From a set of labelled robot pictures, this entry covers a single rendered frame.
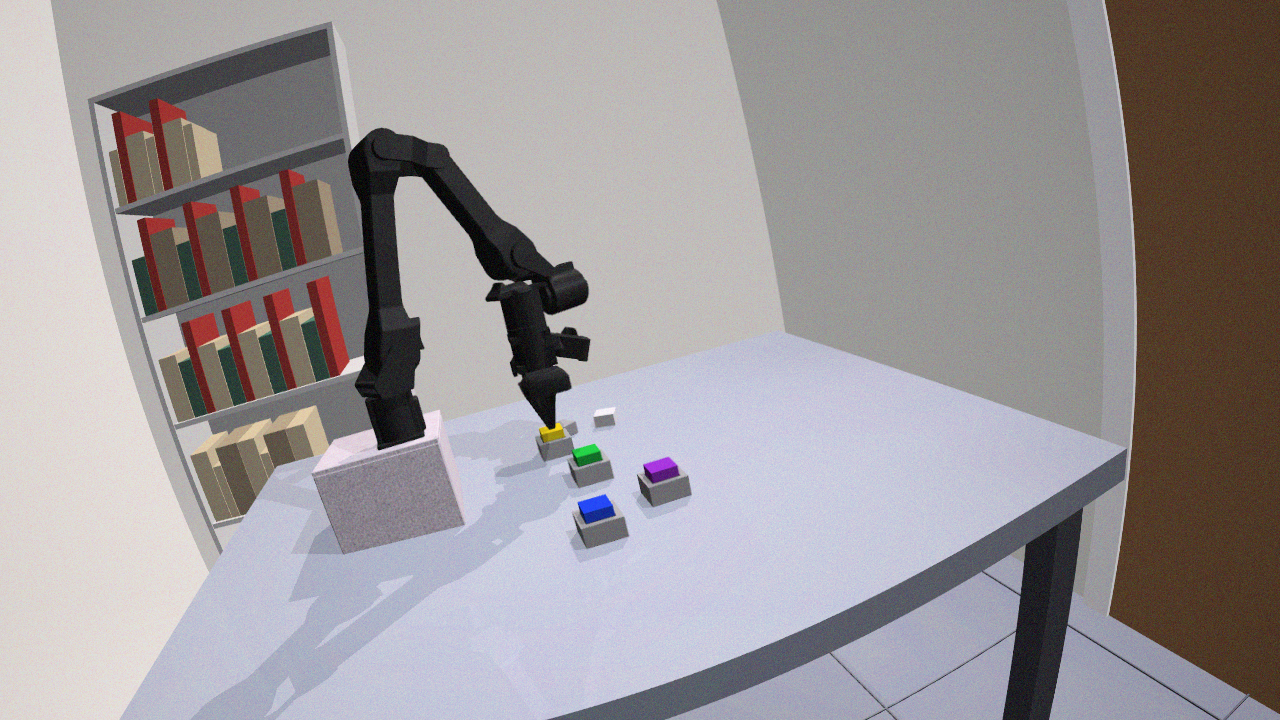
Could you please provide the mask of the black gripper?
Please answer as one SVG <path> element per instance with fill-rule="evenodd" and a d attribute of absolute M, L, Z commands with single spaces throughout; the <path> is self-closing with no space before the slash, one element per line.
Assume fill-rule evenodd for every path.
<path fill-rule="evenodd" d="M 570 374 L 556 363 L 547 363 L 547 322 L 517 331 L 507 331 L 513 357 L 515 377 L 522 375 L 518 388 L 547 428 L 556 428 L 556 395 L 571 389 Z M 553 366 L 556 365 L 556 366 Z"/>

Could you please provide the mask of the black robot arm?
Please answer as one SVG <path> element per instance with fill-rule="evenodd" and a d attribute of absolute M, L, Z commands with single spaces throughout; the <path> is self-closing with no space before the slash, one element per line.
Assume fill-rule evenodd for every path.
<path fill-rule="evenodd" d="M 456 165 L 442 143 L 387 128 L 372 129 L 349 152 L 349 177 L 361 202 L 369 316 L 365 364 L 355 383 L 365 400 L 378 450 L 425 437 L 413 396 L 415 369 L 424 350 L 420 318 L 410 318 L 401 296 L 394 193 L 399 177 L 419 176 L 472 240 L 475 255 L 494 283 L 486 302 L 500 301 L 506 331 L 545 322 L 588 300 L 589 284 L 573 263 L 552 266 L 522 231 L 500 219 Z M 524 281 L 532 281 L 526 284 Z"/>

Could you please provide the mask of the purple button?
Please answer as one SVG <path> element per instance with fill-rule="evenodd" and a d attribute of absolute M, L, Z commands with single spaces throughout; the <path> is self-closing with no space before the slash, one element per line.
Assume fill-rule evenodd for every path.
<path fill-rule="evenodd" d="M 643 466 L 644 471 L 637 473 L 637 482 L 653 509 L 692 495 L 689 475 L 669 457 Z"/>

